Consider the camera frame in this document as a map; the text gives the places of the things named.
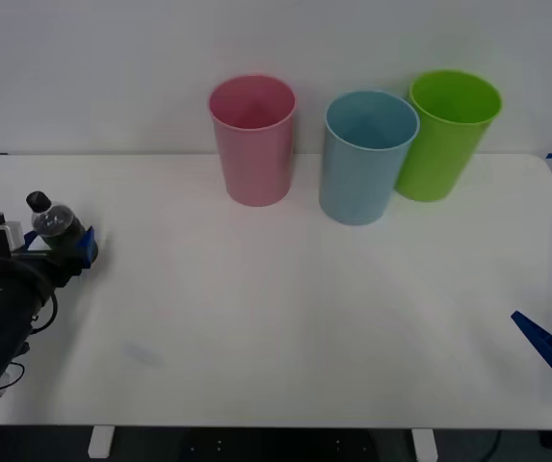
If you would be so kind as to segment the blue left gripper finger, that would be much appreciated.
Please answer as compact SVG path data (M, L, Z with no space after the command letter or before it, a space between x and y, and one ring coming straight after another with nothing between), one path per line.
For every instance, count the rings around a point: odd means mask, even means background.
M45 252L47 243L36 231L32 230L24 235L24 246L21 249L23 251Z
M75 246L75 266L80 271L89 270L98 256L94 228L90 226Z

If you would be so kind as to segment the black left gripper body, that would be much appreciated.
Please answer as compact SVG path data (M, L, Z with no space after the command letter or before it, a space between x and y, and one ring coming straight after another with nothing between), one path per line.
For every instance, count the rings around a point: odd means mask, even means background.
M19 271L43 288L62 288L86 268L86 251L81 249L19 250L13 258L25 266Z

